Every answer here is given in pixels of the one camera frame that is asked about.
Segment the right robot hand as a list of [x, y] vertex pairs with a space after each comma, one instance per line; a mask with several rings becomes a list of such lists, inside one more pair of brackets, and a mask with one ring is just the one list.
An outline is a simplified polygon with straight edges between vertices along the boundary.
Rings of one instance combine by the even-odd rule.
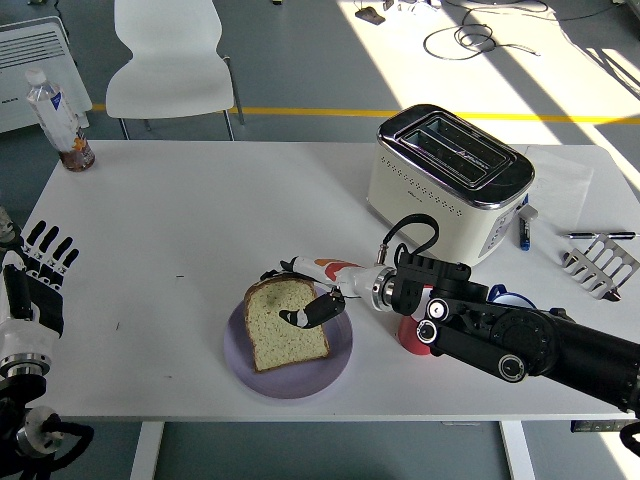
[[291, 325], [302, 329], [315, 328], [345, 309], [347, 298], [361, 298], [378, 311], [390, 311], [384, 300], [384, 288], [393, 270], [386, 266], [365, 268], [336, 259], [310, 259], [294, 257], [281, 262], [280, 270], [271, 270], [260, 279], [306, 279], [330, 287], [330, 291], [298, 309], [281, 309], [279, 316]]

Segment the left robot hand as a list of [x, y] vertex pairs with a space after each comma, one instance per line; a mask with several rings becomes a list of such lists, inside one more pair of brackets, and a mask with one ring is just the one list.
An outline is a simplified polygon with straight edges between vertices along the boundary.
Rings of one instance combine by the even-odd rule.
[[6, 246], [1, 262], [1, 351], [49, 356], [64, 330], [65, 275], [79, 256], [74, 240], [41, 220]]

